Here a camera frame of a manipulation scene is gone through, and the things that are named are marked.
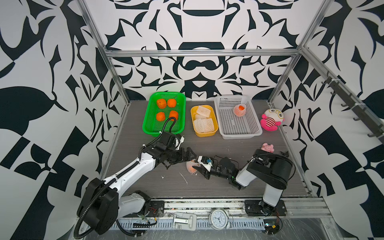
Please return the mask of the small black toy figure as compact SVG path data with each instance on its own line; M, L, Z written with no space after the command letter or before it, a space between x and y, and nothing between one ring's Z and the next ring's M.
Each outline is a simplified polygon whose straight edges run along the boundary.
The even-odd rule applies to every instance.
M281 152L281 155L283 155L283 156L285 156L285 157L287 157L287 158L290 156L290 154L289 154L288 151L286 151L286 152Z

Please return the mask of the small pink plush toy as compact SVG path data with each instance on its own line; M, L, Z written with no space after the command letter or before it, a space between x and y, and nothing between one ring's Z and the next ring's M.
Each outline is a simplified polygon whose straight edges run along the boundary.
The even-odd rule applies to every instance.
M264 143L261 147L261 150L265 151L265 152L269 152L269 153L274 153L275 149L274 149L274 145L269 145L268 143Z

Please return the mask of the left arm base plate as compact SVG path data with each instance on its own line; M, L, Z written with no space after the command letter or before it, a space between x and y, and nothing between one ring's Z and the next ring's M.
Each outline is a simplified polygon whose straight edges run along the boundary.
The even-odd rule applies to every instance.
M165 202L164 201L151 201L149 204L145 204L144 210L138 212L138 213L131 213L128 215L125 215L124 218L133 218L133 217L162 217L164 215L164 209L165 209Z

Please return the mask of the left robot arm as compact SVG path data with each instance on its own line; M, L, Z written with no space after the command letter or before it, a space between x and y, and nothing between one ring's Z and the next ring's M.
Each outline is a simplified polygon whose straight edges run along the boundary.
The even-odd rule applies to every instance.
M184 138L179 134L162 132L155 140L143 145L138 157L122 170L103 180L93 179L86 187L77 210L79 219L74 239L82 239L93 231L102 235L126 215L145 215L149 210L150 197L140 191L127 197L124 193L160 164L169 168L196 159L197 155L191 148L181 146L183 142Z

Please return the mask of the yellow plastic tray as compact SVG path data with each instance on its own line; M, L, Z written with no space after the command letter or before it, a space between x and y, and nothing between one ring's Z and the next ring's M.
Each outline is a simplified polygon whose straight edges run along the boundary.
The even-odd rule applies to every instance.
M210 118L213 119L213 122L214 122L214 126L215 126L215 131L214 132L210 132L210 133L197 133L195 131L195 127L194 127L194 120L196 119L207 119L207 118L204 118L203 116L200 116L197 114L197 108L198 106L194 106L191 108L191 118L192 118L192 123L193 123L193 128L194 128L194 131L195 131L195 134L198 136L198 137L211 137L213 135L216 134L216 132L219 130L219 124L218 124L218 121L217 121L217 118L216 118L216 115L215 115L215 111L213 109L213 107L211 107L210 105L199 105L199 106L204 106L208 109L211 110L211 115L210 115Z

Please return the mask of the white foam net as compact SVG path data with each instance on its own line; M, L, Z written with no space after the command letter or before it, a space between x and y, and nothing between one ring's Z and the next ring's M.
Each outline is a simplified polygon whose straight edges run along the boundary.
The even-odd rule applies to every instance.
M204 106L198 106L197 114L203 116L204 118L210 118L211 110Z
M194 127L197 133L210 133L215 131L213 119L196 119L194 120Z

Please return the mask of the orange toy fruit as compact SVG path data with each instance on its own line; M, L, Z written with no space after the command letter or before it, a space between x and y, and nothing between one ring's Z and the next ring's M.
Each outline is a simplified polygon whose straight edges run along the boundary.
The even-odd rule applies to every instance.
M156 103L159 109L165 109L167 107L167 101L165 99L158 99Z

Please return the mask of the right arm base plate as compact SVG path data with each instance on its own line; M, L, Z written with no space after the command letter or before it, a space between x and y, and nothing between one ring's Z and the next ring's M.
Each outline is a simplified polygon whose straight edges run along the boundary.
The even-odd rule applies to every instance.
M275 207L263 200L245 200L245 212L249 217L285 216L287 207L283 200L279 200Z

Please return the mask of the white analog clock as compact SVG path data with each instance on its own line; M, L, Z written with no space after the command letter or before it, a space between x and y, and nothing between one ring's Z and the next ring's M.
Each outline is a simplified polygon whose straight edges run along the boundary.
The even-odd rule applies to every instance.
M229 213L224 209L215 209L209 215L209 223L211 228L217 231L228 229Z

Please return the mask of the white perforated plastic basket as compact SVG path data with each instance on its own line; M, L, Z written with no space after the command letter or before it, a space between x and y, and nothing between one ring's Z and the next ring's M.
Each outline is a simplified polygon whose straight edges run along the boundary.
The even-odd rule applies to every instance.
M214 99L219 131L225 140L251 139L260 136L263 129L252 104L252 99L241 95L217 96ZM238 117L234 108L244 105L246 113Z

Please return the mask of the black hook rail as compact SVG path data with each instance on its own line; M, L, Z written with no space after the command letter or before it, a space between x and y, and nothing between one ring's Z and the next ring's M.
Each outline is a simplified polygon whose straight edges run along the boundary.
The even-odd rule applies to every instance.
M370 131L369 138L378 139L384 144L384 123L379 117L363 103L339 78L333 76L330 71L326 73L327 79L322 85L327 85L332 89L331 95L338 96L343 103L341 106L351 110L355 114L354 121L361 121Z

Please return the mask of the small green circuit board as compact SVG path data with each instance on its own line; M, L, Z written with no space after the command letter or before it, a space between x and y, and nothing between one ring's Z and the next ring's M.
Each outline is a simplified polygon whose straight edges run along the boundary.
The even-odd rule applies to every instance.
M264 220L265 229L262 232L269 236L274 236L282 229L281 223L282 222L279 218L276 218L274 220L266 219Z

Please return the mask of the pink white plush toy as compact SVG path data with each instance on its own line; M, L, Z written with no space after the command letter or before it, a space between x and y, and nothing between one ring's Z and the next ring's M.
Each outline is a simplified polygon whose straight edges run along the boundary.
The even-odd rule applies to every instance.
M278 126L285 120L284 114L278 109L268 109L262 114L261 127L270 132L278 130Z

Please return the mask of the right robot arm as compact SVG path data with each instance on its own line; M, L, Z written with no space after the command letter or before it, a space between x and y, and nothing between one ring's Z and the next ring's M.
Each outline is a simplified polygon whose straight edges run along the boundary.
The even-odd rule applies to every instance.
M237 168L236 161L229 158L221 158L218 161L206 156L198 157L197 165L193 166L207 180L212 176L220 177L228 180L229 184L238 190L246 188L256 179L262 180L266 187L259 202L259 211L265 216L271 215L276 210L294 167L294 163L288 157L261 149L256 150L241 169Z

